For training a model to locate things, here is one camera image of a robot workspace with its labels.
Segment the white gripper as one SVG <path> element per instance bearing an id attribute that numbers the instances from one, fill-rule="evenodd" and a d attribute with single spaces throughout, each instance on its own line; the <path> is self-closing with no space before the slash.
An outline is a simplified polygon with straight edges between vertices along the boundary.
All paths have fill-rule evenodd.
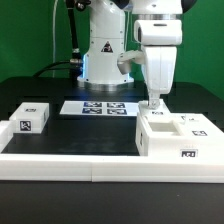
<path id="1" fill-rule="evenodd" d="M 150 109 L 160 106 L 160 95 L 168 94 L 173 83 L 177 45 L 182 43 L 180 20 L 136 20 L 134 38 L 143 52 L 143 76 Z"/>

